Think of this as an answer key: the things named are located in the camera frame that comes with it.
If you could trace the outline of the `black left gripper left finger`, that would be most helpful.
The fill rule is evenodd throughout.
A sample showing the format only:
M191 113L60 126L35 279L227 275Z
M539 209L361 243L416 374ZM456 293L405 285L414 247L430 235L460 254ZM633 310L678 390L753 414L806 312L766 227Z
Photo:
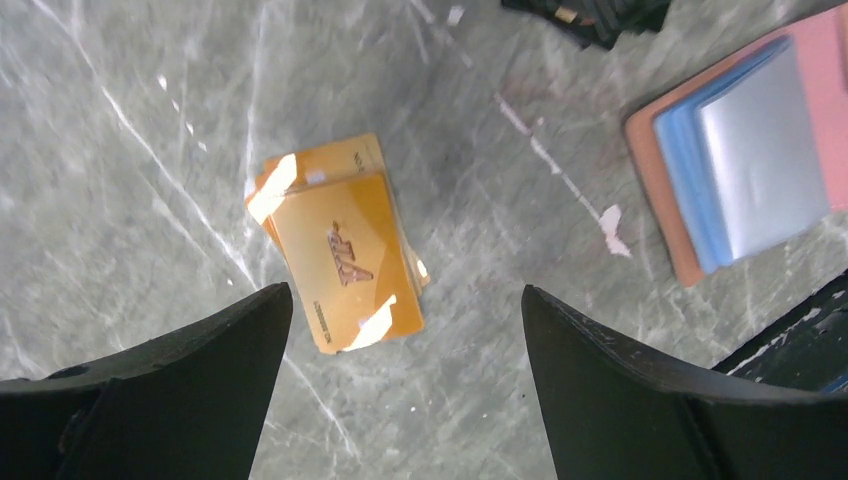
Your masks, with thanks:
M135 347L1 384L5 479L245 479L293 314L270 285Z

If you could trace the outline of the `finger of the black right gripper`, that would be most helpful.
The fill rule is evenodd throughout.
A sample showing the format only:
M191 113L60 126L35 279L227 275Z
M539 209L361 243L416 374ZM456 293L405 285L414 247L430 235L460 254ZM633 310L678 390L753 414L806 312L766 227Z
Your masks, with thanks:
M757 383L847 390L847 274L842 273L713 367Z

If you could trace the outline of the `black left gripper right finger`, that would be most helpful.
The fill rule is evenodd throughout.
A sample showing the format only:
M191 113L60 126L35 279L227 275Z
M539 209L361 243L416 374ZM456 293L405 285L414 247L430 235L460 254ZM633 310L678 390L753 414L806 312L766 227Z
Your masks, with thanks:
M528 285L521 311L561 479L843 479L847 397L679 360Z

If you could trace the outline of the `tan leather card holder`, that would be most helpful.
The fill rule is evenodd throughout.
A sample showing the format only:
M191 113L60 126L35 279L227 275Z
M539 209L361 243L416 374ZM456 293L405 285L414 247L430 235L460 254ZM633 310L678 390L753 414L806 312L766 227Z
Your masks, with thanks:
M633 113L625 136L692 286L847 207L847 8L779 28Z

